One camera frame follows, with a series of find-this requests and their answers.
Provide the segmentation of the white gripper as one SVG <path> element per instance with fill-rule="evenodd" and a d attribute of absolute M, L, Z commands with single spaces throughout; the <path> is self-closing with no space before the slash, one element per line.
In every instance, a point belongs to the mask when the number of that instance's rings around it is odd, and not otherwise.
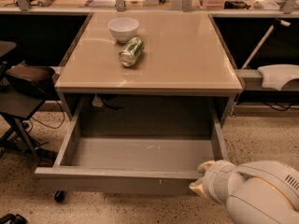
<path fill-rule="evenodd" d="M 206 161 L 198 166 L 203 174 L 200 183 L 191 183 L 189 188 L 198 196 L 208 198 L 219 204 L 225 204 L 229 196 L 229 178 L 235 165 L 225 161 Z"/>

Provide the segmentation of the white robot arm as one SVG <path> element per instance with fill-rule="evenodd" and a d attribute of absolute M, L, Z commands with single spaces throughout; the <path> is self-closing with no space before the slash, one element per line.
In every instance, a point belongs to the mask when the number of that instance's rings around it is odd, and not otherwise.
<path fill-rule="evenodd" d="M 299 224 L 299 173 L 290 166 L 207 161 L 198 171 L 203 176 L 190 189 L 224 205 L 234 224 Z"/>

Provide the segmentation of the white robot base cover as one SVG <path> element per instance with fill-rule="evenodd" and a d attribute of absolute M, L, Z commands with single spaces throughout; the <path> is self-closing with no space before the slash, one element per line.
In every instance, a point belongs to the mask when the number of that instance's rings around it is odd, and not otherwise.
<path fill-rule="evenodd" d="M 259 67 L 258 72 L 262 75 L 263 88 L 281 91 L 288 82 L 299 78 L 299 65 L 266 65 Z"/>

